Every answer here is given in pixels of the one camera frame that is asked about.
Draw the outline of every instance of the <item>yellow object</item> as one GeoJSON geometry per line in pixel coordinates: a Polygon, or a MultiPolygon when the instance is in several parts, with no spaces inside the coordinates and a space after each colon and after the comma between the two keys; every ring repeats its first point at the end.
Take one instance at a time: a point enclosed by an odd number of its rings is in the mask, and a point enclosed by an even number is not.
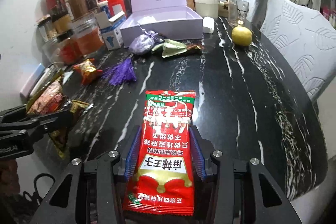
{"type": "Polygon", "coordinates": [[[237,26],[232,30],[232,42],[240,46],[248,46],[252,42],[252,32],[243,26],[237,26]]]}

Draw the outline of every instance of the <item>chair backrest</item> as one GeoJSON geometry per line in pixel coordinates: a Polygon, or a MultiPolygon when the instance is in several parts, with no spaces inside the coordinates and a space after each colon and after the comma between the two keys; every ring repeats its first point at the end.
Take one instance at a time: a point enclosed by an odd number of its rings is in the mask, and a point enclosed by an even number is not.
{"type": "Polygon", "coordinates": [[[267,0],[244,0],[249,2],[249,11],[246,19],[258,29],[264,22],[267,8],[267,0]]]}
{"type": "Polygon", "coordinates": [[[319,11],[268,0],[260,31],[282,53],[314,102],[336,74],[336,31],[319,11]]]}

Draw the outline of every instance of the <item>cable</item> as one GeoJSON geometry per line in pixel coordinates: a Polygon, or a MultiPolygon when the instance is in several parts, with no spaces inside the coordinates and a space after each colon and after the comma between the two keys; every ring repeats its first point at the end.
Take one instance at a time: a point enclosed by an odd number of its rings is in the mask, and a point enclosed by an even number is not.
{"type": "Polygon", "coordinates": [[[35,190],[35,192],[33,193],[33,195],[30,195],[26,191],[23,192],[24,198],[27,199],[27,196],[28,196],[30,198],[30,200],[37,206],[39,206],[41,204],[41,202],[43,201],[43,198],[39,195],[36,184],[37,184],[37,180],[40,179],[40,178],[43,178],[43,177],[51,178],[53,180],[53,184],[56,181],[55,178],[52,175],[47,174],[47,173],[41,173],[34,178],[34,190],[35,190]]]}

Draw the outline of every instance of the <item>wrapped snack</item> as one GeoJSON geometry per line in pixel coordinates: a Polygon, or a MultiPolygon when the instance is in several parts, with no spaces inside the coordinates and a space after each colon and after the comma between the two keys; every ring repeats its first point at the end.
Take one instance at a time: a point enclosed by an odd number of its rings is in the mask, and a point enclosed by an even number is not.
{"type": "MultiPolygon", "coordinates": [[[[27,115],[45,115],[61,110],[69,110],[73,113],[73,124],[75,124],[82,112],[89,106],[85,102],[68,99],[62,90],[64,71],[58,70],[41,90],[36,93],[27,103],[27,115]]],[[[49,137],[54,143],[60,158],[65,159],[67,150],[67,140],[70,128],[64,127],[49,133],[49,137]]]]}
{"type": "Polygon", "coordinates": [[[27,114],[45,115],[54,112],[63,100],[59,81],[52,82],[33,103],[27,114]]]}
{"type": "Polygon", "coordinates": [[[194,91],[147,91],[137,166],[123,208],[150,214],[192,215],[194,180],[189,125],[194,91]]]}
{"type": "Polygon", "coordinates": [[[147,32],[144,29],[142,29],[142,31],[144,34],[141,34],[135,38],[128,48],[131,53],[136,55],[143,55],[148,53],[155,43],[163,42],[162,39],[156,37],[158,33],[153,31],[147,32]]]}
{"type": "Polygon", "coordinates": [[[165,42],[159,45],[156,45],[154,48],[152,48],[152,51],[156,51],[158,49],[162,48],[162,57],[170,57],[178,54],[182,54],[184,52],[187,52],[191,49],[197,49],[201,50],[202,46],[198,43],[196,44],[183,44],[181,42],[177,42],[171,39],[165,39],[165,42]]]}
{"type": "Polygon", "coordinates": [[[90,84],[93,80],[103,74],[102,70],[96,69],[95,65],[92,64],[93,61],[93,58],[86,59],[82,63],[74,65],[73,67],[82,75],[82,85],[90,84]]]}

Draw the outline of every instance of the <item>snack packet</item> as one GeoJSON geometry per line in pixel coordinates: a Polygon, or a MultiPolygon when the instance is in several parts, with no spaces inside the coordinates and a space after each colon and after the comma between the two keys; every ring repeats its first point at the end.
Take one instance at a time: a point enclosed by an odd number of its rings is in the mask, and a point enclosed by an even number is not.
{"type": "MultiPolygon", "coordinates": [[[[73,114],[73,124],[75,125],[89,104],[70,100],[63,94],[61,86],[63,74],[64,71],[59,69],[52,79],[29,100],[26,106],[28,116],[35,117],[68,110],[73,114]]],[[[61,159],[65,159],[68,154],[67,141],[70,129],[71,127],[63,127],[48,134],[61,159]]]]}
{"type": "Polygon", "coordinates": [[[93,61],[95,61],[94,58],[85,59],[82,63],[73,66],[73,69],[78,71],[83,77],[82,85],[90,84],[93,80],[103,74],[102,70],[96,69],[95,65],[92,63],[93,61]]]}
{"type": "Polygon", "coordinates": [[[150,214],[192,215],[194,180],[189,125],[194,91],[147,91],[137,166],[123,208],[150,214]]]}

